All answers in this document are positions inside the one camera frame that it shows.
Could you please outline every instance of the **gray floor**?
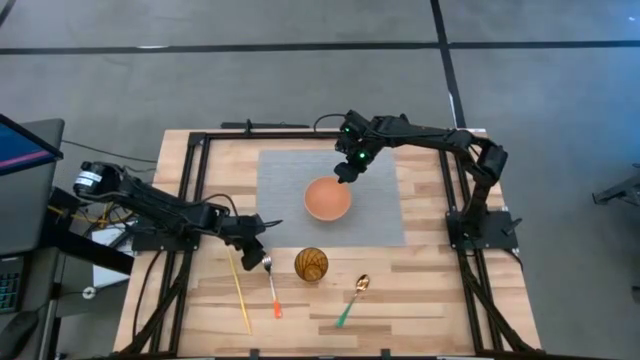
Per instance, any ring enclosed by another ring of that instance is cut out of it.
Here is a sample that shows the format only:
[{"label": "gray floor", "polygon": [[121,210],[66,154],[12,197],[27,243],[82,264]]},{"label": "gray floor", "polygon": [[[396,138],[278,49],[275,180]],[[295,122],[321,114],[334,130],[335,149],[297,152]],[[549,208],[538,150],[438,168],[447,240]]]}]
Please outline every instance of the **gray floor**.
[{"label": "gray floor", "polygon": [[[441,3],[452,42],[640,39],[635,1]],[[429,2],[418,0],[18,0],[0,29],[0,47],[436,38]],[[640,212],[595,206],[591,192],[640,162],[640,49],[452,56],[468,126],[487,128],[510,153],[502,185],[524,218],[518,237],[542,344],[553,353],[637,358],[640,305],[630,286],[640,284]],[[310,124],[349,108],[451,126],[439,52],[0,56],[0,111],[18,121],[61,117],[67,139],[138,157],[155,158],[168,128],[246,118]],[[82,160],[115,161],[63,150],[56,184],[65,189]],[[65,286],[83,288],[88,271],[69,261]],[[59,350],[105,354],[124,290],[93,303],[67,299],[61,311],[80,304],[83,314],[65,319]]]}]

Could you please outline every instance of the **orange bowl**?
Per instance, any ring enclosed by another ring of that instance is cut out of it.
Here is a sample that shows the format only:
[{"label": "orange bowl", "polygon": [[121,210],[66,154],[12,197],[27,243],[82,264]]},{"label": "orange bowl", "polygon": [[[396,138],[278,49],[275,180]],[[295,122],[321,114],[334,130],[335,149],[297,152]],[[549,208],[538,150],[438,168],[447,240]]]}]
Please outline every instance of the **orange bowl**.
[{"label": "orange bowl", "polygon": [[338,184],[338,179],[333,176],[317,178],[307,187],[304,206],[318,220],[338,220],[351,207],[349,186]]}]

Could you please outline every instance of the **wooden stick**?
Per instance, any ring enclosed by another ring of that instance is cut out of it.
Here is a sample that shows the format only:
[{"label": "wooden stick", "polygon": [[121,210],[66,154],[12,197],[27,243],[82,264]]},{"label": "wooden stick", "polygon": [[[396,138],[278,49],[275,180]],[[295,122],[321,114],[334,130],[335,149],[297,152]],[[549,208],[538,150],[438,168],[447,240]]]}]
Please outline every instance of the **wooden stick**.
[{"label": "wooden stick", "polygon": [[242,297],[242,290],[240,290],[240,281],[238,280],[238,274],[236,274],[236,266],[233,263],[233,258],[231,257],[231,251],[229,247],[227,248],[227,255],[229,256],[229,265],[231,266],[231,272],[233,273],[233,278],[236,281],[236,289],[238,290],[238,297],[240,298],[240,306],[242,307],[242,315],[244,315],[244,324],[247,326],[247,331],[249,335],[253,335],[251,333],[251,324],[249,324],[249,316],[247,316],[247,309],[244,306],[244,299]]}]

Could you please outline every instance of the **gray mat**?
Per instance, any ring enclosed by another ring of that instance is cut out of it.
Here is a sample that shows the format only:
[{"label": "gray mat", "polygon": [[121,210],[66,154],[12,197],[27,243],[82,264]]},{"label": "gray mat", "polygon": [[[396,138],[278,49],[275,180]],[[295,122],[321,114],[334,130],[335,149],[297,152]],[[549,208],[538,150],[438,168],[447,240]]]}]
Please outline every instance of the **gray mat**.
[{"label": "gray mat", "polygon": [[345,161],[333,150],[263,151],[258,166],[258,213],[265,221],[283,219],[260,234],[266,248],[404,246],[404,226],[395,160],[391,150],[378,154],[366,173],[349,184],[352,204],[334,222],[313,218],[304,192],[314,179],[333,174]]}]

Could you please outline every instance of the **gold spoon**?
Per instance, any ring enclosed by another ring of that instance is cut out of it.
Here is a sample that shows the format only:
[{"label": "gold spoon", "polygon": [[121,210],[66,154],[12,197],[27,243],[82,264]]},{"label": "gold spoon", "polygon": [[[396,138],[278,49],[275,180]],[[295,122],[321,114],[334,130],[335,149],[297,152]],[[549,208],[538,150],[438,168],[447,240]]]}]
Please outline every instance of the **gold spoon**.
[{"label": "gold spoon", "polygon": [[347,315],[349,315],[349,310],[351,310],[351,305],[353,305],[353,302],[356,301],[356,298],[358,297],[358,295],[360,295],[361,292],[364,292],[365,290],[367,290],[368,287],[369,287],[369,275],[364,274],[360,276],[358,281],[356,281],[356,293],[353,295],[353,298],[349,302],[349,305],[347,305],[347,308],[344,310],[342,315],[340,315],[340,317],[338,318],[338,321],[336,321],[336,327],[340,328],[344,326],[344,322],[347,320]]}]

